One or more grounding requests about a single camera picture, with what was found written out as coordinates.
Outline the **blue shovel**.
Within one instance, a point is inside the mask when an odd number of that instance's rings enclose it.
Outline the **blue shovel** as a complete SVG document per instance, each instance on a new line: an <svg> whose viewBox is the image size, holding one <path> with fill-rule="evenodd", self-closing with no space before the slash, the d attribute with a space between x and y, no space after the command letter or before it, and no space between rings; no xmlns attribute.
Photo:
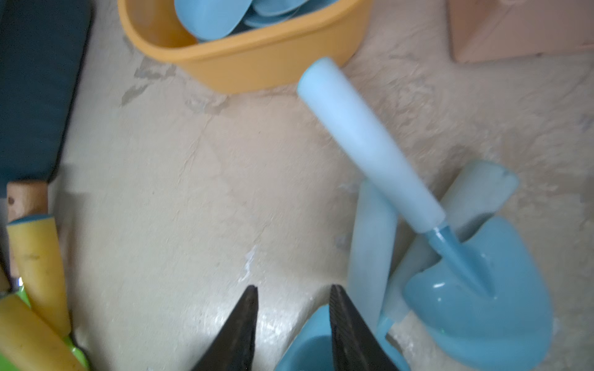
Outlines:
<svg viewBox="0 0 594 371"><path fill-rule="evenodd" d="M252 2L242 22L253 29L274 26L318 12L335 2L336 0L256 0Z"/></svg>
<svg viewBox="0 0 594 371"><path fill-rule="evenodd" d="M213 41L230 35L252 5L252 0L175 0L178 20L191 35Z"/></svg>
<svg viewBox="0 0 594 371"><path fill-rule="evenodd" d="M440 260L405 284L405 303L436 344L479 370L531 370L547 355L553 311L533 257L498 212L462 241L386 128L329 58L298 93L363 174Z"/></svg>
<svg viewBox="0 0 594 371"><path fill-rule="evenodd" d="M469 239L482 223L503 208L519 184L518 176L500 164L486 160L467 163L441 199L456 236L462 241ZM414 239L388 280L380 324L391 326L406 317L409 307L403 298L405 284L439 260L425 238Z"/></svg>
<svg viewBox="0 0 594 371"><path fill-rule="evenodd" d="M360 184L346 293L380 346L389 366L409 370L405 358L390 345L380 321L390 273L398 214L370 181ZM318 308L307 320L276 366L277 370L333 370L329 306Z"/></svg>

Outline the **dark teal storage box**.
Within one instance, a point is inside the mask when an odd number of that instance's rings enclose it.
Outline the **dark teal storage box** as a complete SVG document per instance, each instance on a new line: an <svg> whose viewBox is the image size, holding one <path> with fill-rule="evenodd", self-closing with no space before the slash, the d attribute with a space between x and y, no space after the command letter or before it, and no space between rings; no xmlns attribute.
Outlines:
<svg viewBox="0 0 594 371"><path fill-rule="evenodd" d="M1 187L57 173L84 59L90 1L1 3Z"/></svg>

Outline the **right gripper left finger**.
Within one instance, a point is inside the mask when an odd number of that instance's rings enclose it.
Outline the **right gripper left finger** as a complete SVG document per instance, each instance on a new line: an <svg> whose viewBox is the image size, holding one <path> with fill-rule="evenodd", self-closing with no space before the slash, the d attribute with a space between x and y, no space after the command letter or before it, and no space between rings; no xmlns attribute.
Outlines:
<svg viewBox="0 0 594 371"><path fill-rule="evenodd" d="M249 285L192 370L251 370L255 357L258 288Z"/></svg>

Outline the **pink plastic file organizer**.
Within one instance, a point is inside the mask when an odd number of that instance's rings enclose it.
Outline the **pink plastic file organizer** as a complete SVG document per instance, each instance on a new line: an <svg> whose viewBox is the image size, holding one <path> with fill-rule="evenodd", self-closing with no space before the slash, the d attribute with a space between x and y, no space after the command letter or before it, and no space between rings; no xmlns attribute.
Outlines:
<svg viewBox="0 0 594 371"><path fill-rule="evenodd" d="M592 1L447 2L457 63L593 49Z"/></svg>

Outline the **yellow storage box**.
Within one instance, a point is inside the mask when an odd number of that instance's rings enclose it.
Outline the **yellow storage box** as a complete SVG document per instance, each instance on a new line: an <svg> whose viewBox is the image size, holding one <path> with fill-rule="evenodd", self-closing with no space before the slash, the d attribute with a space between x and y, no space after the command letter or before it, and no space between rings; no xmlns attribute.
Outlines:
<svg viewBox="0 0 594 371"><path fill-rule="evenodd" d="M172 1L120 1L119 18L133 46L185 71L221 94L242 94L297 82L324 57L338 66L360 48L372 1L338 1L262 29L199 43L178 20Z"/></svg>

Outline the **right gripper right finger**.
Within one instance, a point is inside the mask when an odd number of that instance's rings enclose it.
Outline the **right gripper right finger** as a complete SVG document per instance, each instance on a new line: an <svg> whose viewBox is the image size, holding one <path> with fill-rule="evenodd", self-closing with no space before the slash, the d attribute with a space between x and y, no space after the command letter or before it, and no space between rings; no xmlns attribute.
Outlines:
<svg viewBox="0 0 594 371"><path fill-rule="evenodd" d="M330 289L329 320L335 370L398 370L339 284Z"/></svg>

